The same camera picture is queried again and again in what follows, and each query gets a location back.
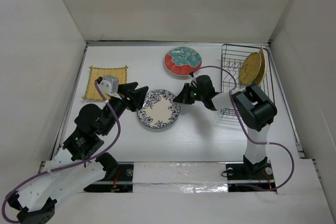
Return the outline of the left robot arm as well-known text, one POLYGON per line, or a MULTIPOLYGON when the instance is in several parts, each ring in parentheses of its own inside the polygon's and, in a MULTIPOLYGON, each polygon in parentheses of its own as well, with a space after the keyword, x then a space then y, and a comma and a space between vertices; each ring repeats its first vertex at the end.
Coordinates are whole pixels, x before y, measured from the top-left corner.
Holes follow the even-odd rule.
POLYGON ((74 132, 64 141, 57 155, 46 162, 43 172, 16 186, 2 205, 3 218, 9 223, 47 223, 55 210, 68 198, 90 184, 112 180, 118 162, 108 153, 111 143, 102 152, 100 136, 106 136, 125 110, 142 108, 148 87, 138 88, 137 82, 121 84, 117 97, 105 100, 100 108, 89 103, 75 119, 74 132))

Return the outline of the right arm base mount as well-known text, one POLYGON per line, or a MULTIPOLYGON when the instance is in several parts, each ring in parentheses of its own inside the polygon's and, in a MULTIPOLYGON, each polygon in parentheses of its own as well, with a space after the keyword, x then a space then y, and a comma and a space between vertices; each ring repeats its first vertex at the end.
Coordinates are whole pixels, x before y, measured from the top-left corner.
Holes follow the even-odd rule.
POLYGON ((221 176, 227 179, 230 193, 257 191, 252 186, 263 190, 276 187, 272 167, 267 157, 256 164, 252 164, 244 156, 242 162, 226 163, 221 176))

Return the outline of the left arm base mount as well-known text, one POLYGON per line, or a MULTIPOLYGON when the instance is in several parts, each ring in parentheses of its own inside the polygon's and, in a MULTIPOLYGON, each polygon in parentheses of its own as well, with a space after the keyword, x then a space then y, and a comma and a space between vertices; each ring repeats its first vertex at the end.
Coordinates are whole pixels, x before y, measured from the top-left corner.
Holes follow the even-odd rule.
POLYGON ((92 183, 83 190, 87 193, 131 193, 133 192, 134 163, 122 162, 115 175, 92 183))

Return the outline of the blue floral white plate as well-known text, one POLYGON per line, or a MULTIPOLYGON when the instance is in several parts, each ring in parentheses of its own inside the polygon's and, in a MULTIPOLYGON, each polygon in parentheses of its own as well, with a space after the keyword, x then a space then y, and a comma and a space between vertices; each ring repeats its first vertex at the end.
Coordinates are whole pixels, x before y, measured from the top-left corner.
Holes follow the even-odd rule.
POLYGON ((165 89, 147 92, 143 106, 137 111, 138 119, 151 129, 163 129, 172 125, 178 118, 181 106, 174 102, 176 95, 165 89))

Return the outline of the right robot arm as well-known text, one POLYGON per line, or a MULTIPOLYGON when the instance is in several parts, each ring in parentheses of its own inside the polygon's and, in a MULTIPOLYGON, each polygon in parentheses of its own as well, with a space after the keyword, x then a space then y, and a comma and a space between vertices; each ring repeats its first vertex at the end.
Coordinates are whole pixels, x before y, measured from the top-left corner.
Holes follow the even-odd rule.
POLYGON ((211 111, 233 109, 247 137, 243 174, 248 178, 255 178, 261 173, 268 159, 267 135, 270 124, 277 115, 277 108, 258 85, 251 84, 236 91, 217 92, 210 77, 201 75, 195 81, 186 83, 173 101, 181 104, 200 101, 211 111))

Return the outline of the fan-shaped bamboo tray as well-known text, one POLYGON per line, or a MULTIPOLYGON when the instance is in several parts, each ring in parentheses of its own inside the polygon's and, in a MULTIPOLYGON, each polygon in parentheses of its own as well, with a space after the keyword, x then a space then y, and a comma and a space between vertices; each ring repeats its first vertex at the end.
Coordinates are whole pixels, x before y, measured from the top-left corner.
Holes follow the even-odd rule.
POLYGON ((260 65, 258 75, 254 79, 255 84, 261 84, 267 73, 267 52, 265 51, 263 45, 261 45, 259 54, 261 55, 261 65, 260 65))

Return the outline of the red teal ceramic plate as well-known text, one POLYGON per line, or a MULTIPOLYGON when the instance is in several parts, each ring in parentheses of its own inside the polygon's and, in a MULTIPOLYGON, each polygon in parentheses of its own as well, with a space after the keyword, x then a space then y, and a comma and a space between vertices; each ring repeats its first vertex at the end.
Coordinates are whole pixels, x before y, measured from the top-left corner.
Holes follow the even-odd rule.
POLYGON ((180 46, 169 50, 164 57, 166 69, 180 77, 187 77, 201 67, 202 57, 193 48, 180 46))

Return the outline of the round bamboo plate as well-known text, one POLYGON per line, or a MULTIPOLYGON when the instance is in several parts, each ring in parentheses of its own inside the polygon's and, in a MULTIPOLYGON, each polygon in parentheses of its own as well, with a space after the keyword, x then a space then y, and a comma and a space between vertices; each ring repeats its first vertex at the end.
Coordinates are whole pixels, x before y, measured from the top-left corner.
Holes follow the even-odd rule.
POLYGON ((254 81, 261 68, 261 54, 258 52, 251 53, 243 62, 239 81, 242 85, 248 85, 254 81))

